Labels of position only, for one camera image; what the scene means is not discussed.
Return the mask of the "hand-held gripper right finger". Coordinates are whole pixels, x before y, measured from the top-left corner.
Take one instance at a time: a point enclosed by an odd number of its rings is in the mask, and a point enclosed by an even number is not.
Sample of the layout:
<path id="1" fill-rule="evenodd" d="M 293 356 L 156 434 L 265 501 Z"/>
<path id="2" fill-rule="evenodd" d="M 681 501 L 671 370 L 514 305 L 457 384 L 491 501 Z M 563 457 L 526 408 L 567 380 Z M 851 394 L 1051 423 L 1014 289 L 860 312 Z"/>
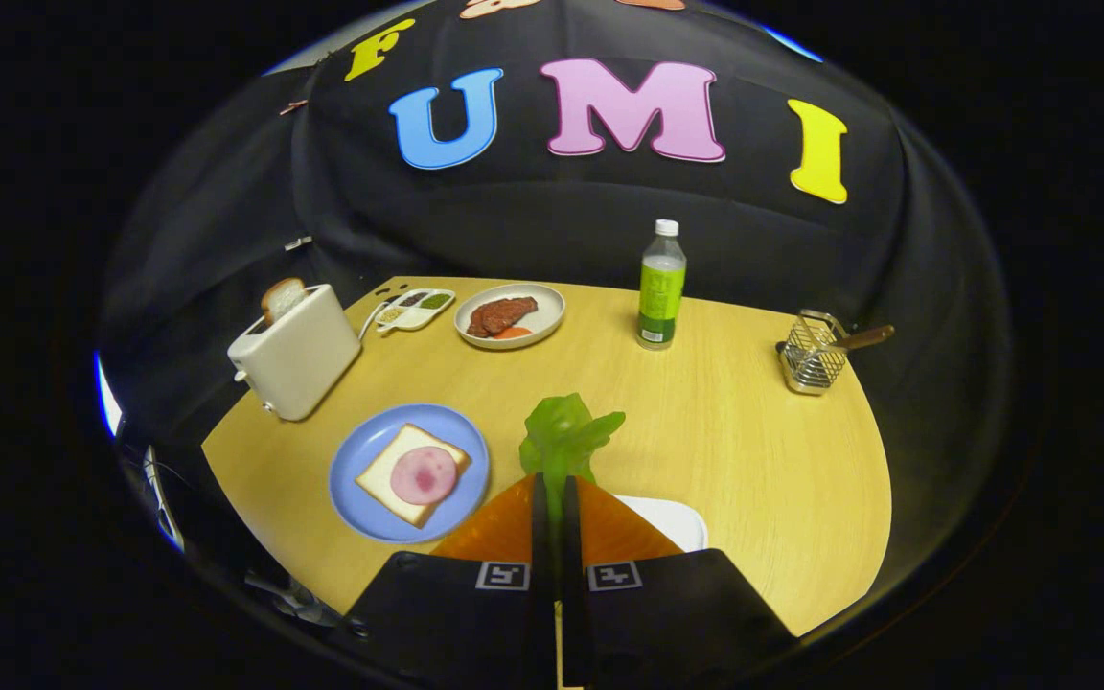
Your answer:
<path id="1" fill-rule="evenodd" d="M 722 550 L 680 550 L 580 477 L 564 485 L 562 541 L 565 684 L 749 689 L 800 646 Z"/>

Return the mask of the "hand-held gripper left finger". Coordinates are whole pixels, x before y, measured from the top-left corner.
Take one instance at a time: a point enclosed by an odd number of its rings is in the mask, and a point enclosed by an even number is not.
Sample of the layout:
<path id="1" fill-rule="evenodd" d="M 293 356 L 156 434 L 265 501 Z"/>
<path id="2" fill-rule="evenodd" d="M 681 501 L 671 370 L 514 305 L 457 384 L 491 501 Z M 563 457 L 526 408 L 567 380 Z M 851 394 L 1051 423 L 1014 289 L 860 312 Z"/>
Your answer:
<path id="1" fill-rule="evenodd" d="M 529 495 L 530 554 L 465 560 L 399 551 L 341 620 L 341 650 L 396 689 L 556 689 L 546 490 Z"/>

